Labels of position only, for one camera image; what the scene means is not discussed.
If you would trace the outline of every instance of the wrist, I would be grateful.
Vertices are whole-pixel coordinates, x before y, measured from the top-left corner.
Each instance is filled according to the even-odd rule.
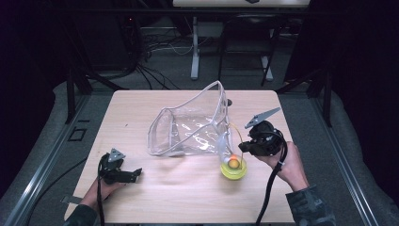
[[[292,180],[288,181],[288,185],[293,191],[302,190],[309,187],[309,182],[306,177],[294,177]]]
[[[95,210],[97,206],[97,195],[87,194],[82,201],[80,201],[80,204],[86,205]]]

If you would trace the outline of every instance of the desk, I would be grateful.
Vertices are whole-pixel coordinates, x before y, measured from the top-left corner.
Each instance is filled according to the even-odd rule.
[[[249,223],[255,222],[263,204],[271,169],[249,153],[247,175],[239,181],[225,178],[217,155],[159,157],[147,153],[147,134],[162,107],[184,103],[198,90],[120,90],[105,113],[83,169],[75,197],[83,197],[92,184],[100,158],[116,148],[126,155],[122,170],[143,169],[136,184],[130,184],[104,202],[106,222],[112,223]],[[229,119],[244,140],[244,125],[253,115],[280,106],[271,90],[226,90]],[[292,140],[282,110],[268,119]],[[235,153],[240,137],[231,129]],[[294,222],[285,194],[291,188],[280,178],[273,185],[263,222]],[[67,218],[75,204],[70,204]]]
[[[310,0],[260,0],[250,4],[245,0],[173,0],[174,7],[180,8],[306,8]],[[191,79],[199,77],[200,49],[198,48],[198,22],[193,20],[193,62]]]

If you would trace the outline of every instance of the hand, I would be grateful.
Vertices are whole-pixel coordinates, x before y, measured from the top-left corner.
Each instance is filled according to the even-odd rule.
[[[103,200],[106,199],[115,190],[123,186],[126,186],[125,183],[114,183],[112,185],[108,185],[104,180],[101,180],[100,183],[101,183],[101,196]],[[98,187],[98,180],[96,179],[91,185],[88,192],[86,193],[83,200],[80,201],[80,204],[87,205],[88,207],[91,207],[92,209],[97,211],[97,187]]]
[[[265,162],[269,167],[274,168],[279,162],[281,152],[273,156],[255,156],[259,160]],[[281,171],[277,174],[279,178],[287,182],[293,191],[298,191],[309,186],[303,169],[302,160],[299,150],[293,142],[287,142],[287,156]]]

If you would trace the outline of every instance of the small yellow cup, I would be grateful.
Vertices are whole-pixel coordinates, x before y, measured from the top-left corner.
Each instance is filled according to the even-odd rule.
[[[226,157],[225,161],[220,165],[220,170],[223,175],[230,180],[238,180],[244,177],[247,173],[247,162],[244,158],[232,154]]]

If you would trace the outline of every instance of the black cable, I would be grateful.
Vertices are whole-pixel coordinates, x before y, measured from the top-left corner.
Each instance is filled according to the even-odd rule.
[[[176,46],[178,43],[180,43],[180,42],[182,42],[182,40],[185,40],[185,38],[180,38],[180,37],[178,37],[178,38],[176,38],[176,39],[171,39],[171,40],[164,40],[164,41],[162,41],[162,42],[158,42],[157,44],[155,44],[154,46],[152,46],[152,47],[148,47],[148,48],[146,48],[146,50],[147,50],[147,52],[148,52],[148,54],[150,54],[151,52],[153,52],[153,51],[156,51],[156,50],[159,50],[158,48],[159,47],[161,47],[161,46],[171,46],[170,47],[170,49],[176,49],[176,48],[193,48],[193,46],[192,46],[192,41],[191,40],[188,40],[187,41],[187,43],[189,43],[190,44],[190,46]],[[203,40],[200,40],[199,39],[199,45],[200,46],[204,46],[205,44],[207,44],[207,45],[205,45],[205,46],[209,46],[209,45],[211,45],[212,43],[214,42],[214,39],[213,38],[206,38],[206,39],[203,39]]]
[[[269,180],[267,181],[267,187],[266,187],[266,191],[265,191],[265,195],[264,195],[262,209],[261,209],[261,212],[259,213],[258,218],[256,219],[257,226],[261,225],[262,217],[264,215],[264,212],[266,211],[267,205],[269,204],[270,193],[272,190],[273,182],[276,178],[277,173],[281,170],[281,167],[284,164],[284,160],[285,160],[285,157],[287,156],[287,151],[288,151],[287,142],[281,135],[279,135],[277,133],[270,133],[270,134],[272,134],[273,136],[277,136],[281,139],[281,141],[282,141],[281,156],[279,157],[279,162],[273,168],[273,171],[270,174]]]
[[[155,69],[151,69],[151,68],[148,68],[148,67],[145,67],[145,66],[142,66],[141,65],[141,67],[143,68],[143,69],[146,69],[147,71],[151,71],[151,72],[153,72],[153,73],[158,73],[159,75],[161,75],[163,78],[164,78],[164,80],[166,79],[167,81],[169,81],[169,83],[173,86],[173,87],[175,87],[176,89],[180,89],[178,86],[176,86],[168,77],[166,77],[166,76],[164,76],[162,73],[160,73],[159,71],[157,71],[157,70],[155,70]]]
[[[152,51],[157,50],[161,46],[170,46],[171,45],[172,48],[177,48],[177,47],[174,47],[174,45],[182,42],[183,40],[187,40],[187,43],[192,44],[192,41],[189,38],[182,37],[182,36],[178,36],[178,37],[174,37],[174,38],[172,38],[170,40],[162,40],[162,41],[158,41],[158,39],[154,39],[154,37],[161,37],[161,36],[162,35],[157,35],[157,36],[152,35],[153,46],[151,46],[151,47],[149,46],[150,44],[152,44],[150,41],[145,43],[145,45],[146,45],[145,49],[146,49],[146,52],[147,52],[146,53],[147,54],[147,58],[150,58],[152,56]]]
[[[152,89],[151,82],[150,82],[149,78],[146,76],[146,74],[145,74],[143,71],[141,71],[141,66],[140,66],[140,64],[137,65],[137,70],[144,76],[144,78],[147,80],[147,83],[148,83],[149,86],[150,86],[150,89]]]
[[[169,89],[167,86],[165,86],[165,77],[164,77],[164,82],[162,83],[152,73],[150,73],[145,67],[140,65],[139,68],[140,68],[140,70],[142,70],[142,71],[146,72],[147,74],[149,74],[153,79],[155,79],[155,81],[157,81],[158,84],[162,86],[162,88]]]
[[[47,193],[47,191],[50,190],[50,188],[55,185],[62,177],[64,177],[68,172],[70,172],[71,170],[75,169],[77,166],[79,166],[80,164],[84,163],[86,160],[88,160],[88,158],[84,158],[81,161],[79,161],[78,163],[76,163],[75,165],[73,165],[71,168],[69,168],[68,170],[66,170],[65,172],[63,172],[61,175],[59,175],[51,184],[49,184],[47,186],[47,188],[40,194],[40,196],[36,199],[35,203],[32,206],[32,209],[30,210],[29,213],[29,218],[27,220],[26,225],[29,225],[30,219],[32,218],[33,212],[35,211],[36,206],[38,205],[39,201],[41,200],[41,198],[43,198],[43,196]]]
[[[103,197],[101,195],[102,177],[101,177],[100,173],[101,173],[102,163],[106,157],[107,157],[107,155],[103,155],[103,157],[101,158],[101,160],[99,162],[99,166],[97,168],[97,205],[99,208],[100,222],[101,222],[102,226],[105,225],[105,217],[104,217],[104,209],[103,209]]]

